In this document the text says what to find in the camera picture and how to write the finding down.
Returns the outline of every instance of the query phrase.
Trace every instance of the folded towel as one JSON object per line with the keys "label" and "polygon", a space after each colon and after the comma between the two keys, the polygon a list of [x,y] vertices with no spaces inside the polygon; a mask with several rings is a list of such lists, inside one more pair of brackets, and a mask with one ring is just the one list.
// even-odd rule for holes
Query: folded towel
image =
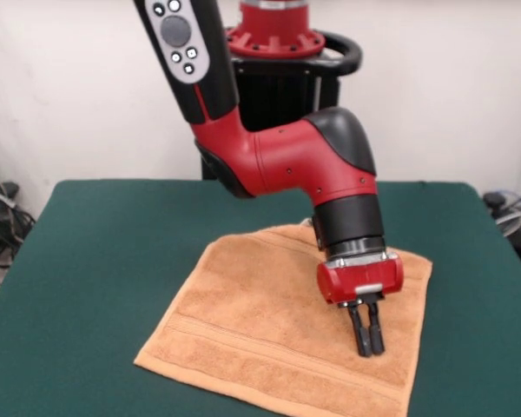
{"label": "folded towel", "polygon": [[381,356],[358,356],[346,309],[317,287],[313,229],[290,225],[211,243],[135,364],[292,416],[406,415],[432,264],[397,252],[406,278],[379,304]]}

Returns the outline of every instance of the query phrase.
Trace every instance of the orange towel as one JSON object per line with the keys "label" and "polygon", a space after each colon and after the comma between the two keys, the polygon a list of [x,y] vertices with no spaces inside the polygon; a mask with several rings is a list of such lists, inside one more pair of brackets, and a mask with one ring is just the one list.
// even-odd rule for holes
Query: orange towel
{"label": "orange towel", "polygon": [[406,279],[379,304],[381,356],[358,356],[347,311],[318,290],[313,229],[292,225],[211,243],[135,364],[292,416],[404,416],[432,264],[398,253]]}

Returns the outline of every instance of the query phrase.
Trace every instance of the white wall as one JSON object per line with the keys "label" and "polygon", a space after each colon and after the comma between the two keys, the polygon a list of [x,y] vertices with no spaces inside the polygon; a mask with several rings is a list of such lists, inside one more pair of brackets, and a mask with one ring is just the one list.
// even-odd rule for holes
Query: white wall
{"label": "white wall", "polygon": [[[220,1],[225,24],[238,0]],[[521,1],[312,0],[365,51],[341,102],[386,180],[521,192]],[[131,0],[0,0],[0,178],[38,213],[65,178],[199,178]]]}

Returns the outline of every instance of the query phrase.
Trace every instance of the control panel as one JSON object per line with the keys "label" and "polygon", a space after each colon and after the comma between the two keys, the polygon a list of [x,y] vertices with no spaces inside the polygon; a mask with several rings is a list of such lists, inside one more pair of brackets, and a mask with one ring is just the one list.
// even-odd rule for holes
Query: control panel
{"label": "control panel", "polygon": [[182,83],[198,83],[210,56],[189,0],[145,0],[145,7],[170,72]]}

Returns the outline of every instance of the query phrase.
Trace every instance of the red circular flange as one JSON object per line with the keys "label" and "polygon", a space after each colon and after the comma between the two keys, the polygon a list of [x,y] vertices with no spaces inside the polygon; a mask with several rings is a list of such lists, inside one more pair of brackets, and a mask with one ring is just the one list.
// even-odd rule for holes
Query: red circular flange
{"label": "red circular flange", "polygon": [[326,39],[308,27],[308,7],[270,10],[241,3],[241,23],[228,30],[228,45],[236,55],[268,59],[318,55]]}

